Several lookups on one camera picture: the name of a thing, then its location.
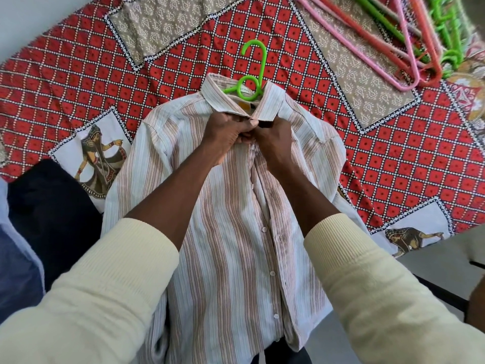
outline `ribbed cuff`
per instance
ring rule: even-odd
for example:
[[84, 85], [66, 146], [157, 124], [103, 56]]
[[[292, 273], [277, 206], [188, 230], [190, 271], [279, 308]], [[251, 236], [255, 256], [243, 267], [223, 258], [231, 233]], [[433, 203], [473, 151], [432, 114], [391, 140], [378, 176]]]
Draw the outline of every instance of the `ribbed cuff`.
[[334, 214], [314, 226], [304, 240], [305, 249], [320, 279], [361, 255], [379, 249], [345, 214]]
[[70, 273], [97, 275], [156, 306], [178, 264], [179, 252], [163, 233], [145, 222], [122, 218]]

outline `pile of hangers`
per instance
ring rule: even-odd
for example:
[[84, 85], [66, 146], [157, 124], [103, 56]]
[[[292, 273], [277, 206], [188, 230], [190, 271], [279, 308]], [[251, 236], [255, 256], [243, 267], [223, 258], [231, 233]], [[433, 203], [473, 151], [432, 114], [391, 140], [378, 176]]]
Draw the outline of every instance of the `pile of hangers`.
[[[360, 51], [322, 18], [308, 0], [295, 1], [300, 3], [337, 40], [400, 91], [410, 91], [417, 86], [434, 85], [441, 78], [449, 76], [463, 62], [460, 21], [457, 17], [455, 0], [428, 0], [429, 13], [424, 0], [409, 0], [409, 6], [416, 18], [416, 26], [407, 22], [401, 0], [391, 0], [396, 12], [378, 0], [355, 0], [389, 32], [391, 37], [404, 44], [405, 52], [396, 45], [385, 42], [363, 29], [354, 18], [342, 11], [331, 0], [309, 0], [332, 17], [351, 27], [372, 47], [387, 56], [398, 67], [399, 72], [406, 73], [410, 84], [390, 75]], [[393, 23], [394, 21], [399, 23], [400, 30]]]

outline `patterned bedsheet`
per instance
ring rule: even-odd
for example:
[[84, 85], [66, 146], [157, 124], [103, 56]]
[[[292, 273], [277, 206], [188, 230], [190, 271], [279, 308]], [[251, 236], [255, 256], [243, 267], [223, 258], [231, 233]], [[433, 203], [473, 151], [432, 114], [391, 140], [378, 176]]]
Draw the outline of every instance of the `patterned bedsheet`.
[[[379, 33], [350, 0], [336, 1]], [[102, 212], [140, 121], [198, 91], [209, 72], [257, 75], [260, 50], [239, 55], [253, 38], [268, 48], [264, 79], [340, 133], [341, 191], [374, 238], [401, 255], [485, 222], [485, 45], [476, 32], [448, 81], [401, 93], [293, 0], [87, 4], [0, 66], [0, 173], [13, 180], [51, 157]]]

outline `striped shirt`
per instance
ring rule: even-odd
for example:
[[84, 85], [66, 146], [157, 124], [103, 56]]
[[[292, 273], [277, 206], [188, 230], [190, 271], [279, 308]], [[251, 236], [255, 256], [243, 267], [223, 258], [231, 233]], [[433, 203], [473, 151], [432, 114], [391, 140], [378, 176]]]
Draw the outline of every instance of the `striped shirt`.
[[[221, 90], [235, 84], [208, 74], [200, 92], [160, 105], [146, 117], [106, 197], [103, 234], [194, 151], [213, 111], [288, 120], [294, 161], [365, 229], [355, 209], [337, 194], [345, 148], [336, 130], [271, 82], [248, 114], [243, 103]], [[202, 187], [179, 267], [137, 361], [247, 364], [282, 337], [299, 350], [331, 310], [281, 186], [257, 145], [236, 144]]]

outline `cream sleeve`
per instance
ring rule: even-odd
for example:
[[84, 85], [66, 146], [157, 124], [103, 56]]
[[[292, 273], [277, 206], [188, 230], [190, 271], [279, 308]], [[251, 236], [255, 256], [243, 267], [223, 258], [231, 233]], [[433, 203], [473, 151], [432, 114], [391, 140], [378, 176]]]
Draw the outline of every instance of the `cream sleeve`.
[[363, 364], [485, 362], [485, 334], [462, 323], [344, 214], [305, 248]]
[[130, 362], [178, 263], [177, 249], [160, 231], [121, 219], [38, 306], [0, 326], [0, 361]]

